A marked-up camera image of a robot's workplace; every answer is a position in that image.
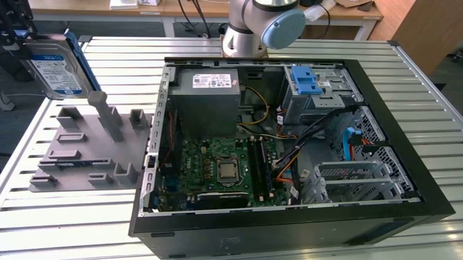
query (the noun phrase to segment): blue hard drive label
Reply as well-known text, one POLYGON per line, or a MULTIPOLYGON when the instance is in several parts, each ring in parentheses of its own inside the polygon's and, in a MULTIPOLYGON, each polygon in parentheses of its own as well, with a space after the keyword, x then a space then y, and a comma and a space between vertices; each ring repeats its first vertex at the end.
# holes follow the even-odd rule
POLYGON ((33 55, 31 62, 52 91, 64 95, 81 93, 81 87, 75 75, 67 70, 67 62, 61 55, 33 55))

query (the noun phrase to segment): slotted metal work surface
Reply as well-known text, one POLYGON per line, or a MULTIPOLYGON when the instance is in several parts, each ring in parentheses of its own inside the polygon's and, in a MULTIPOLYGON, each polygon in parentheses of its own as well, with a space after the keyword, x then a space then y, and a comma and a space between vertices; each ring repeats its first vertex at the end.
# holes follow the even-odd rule
MULTIPOLYGON (((220 56, 217 40, 93 37, 83 46, 108 104, 119 113, 152 113, 167 56, 220 56)), ((355 59, 452 202, 456 214, 414 227, 376 245, 259 253, 215 259, 462 259, 463 125, 446 99, 400 48, 386 42, 300 40, 270 57, 355 59)), ((85 100, 44 101, 0 175, 0 255, 12 259, 156 259, 128 237, 133 190, 31 193, 29 178, 45 154, 63 105, 96 114, 85 100)))

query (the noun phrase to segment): floor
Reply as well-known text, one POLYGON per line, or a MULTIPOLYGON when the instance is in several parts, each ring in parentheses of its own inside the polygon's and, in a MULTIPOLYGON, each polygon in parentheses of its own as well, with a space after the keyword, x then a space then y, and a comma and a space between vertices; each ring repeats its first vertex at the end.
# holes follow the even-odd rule
MULTIPOLYGON (((61 33, 69 27, 77 37, 80 35, 164 37, 164 29, 160 23, 100 22, 95 24, 91 22, 71 22, 67 24, 64 22, 37 21, 36 26, 43 33, 61 33)), ((212 37, 219 37, 219 24, 209 24, 208 26, 211 26, 212 37)), ((196 29, 200 32, 205 31, 203 24, 197 24, 196 29)), ((175 30, 179 37, 196 37, 195 32, 187 30, 180 23, 175 24, 175 30)), ((458 111, 463 113, 463 61, 454 63, 451 58, 446 58, 430 78, 435 83, 447 83, 443 93, 458 111)), ((7 95, 40 94, 35 82, 16 82, 1 68, 0 90, 7 95)), ((16 108, 9 112, 0 111, 0 170, 8 161, 5 155, 13 152, 44 99, 36 95, 9 96, 9 98, 16 104, 16 108)))

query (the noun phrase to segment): blue drive bay latch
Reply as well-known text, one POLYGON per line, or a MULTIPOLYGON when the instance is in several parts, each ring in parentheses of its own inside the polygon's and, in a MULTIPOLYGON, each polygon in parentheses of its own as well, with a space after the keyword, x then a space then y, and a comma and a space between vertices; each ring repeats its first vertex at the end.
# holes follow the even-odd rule
POLYGON ((323 89, 316 85, 316 75, 308 66, 294 66, 292 78, 298 86, 299 95, 322 94, 323 89))

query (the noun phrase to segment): green circuit board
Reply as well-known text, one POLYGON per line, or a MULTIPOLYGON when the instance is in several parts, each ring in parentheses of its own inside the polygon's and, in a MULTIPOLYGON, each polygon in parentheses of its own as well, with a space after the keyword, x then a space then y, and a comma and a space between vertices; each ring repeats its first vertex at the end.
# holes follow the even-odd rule
MULTIPOLYGON (((274 140, 264 140, 263 143, 267 160, 272 162, 278 158, 274 140)), ((250 206, 284 205, 286 191, 283 186, 274 190, 274 198, 264 201, 254 198, 252 172, 248 163, 247 139, 185 139, 183 142, 181 176, 179 179, 180 193, 247 192, 250 193, 250 206), (224 185, 217 180, 220 160, 238 161, 239 180, 232 185, 224 185)))

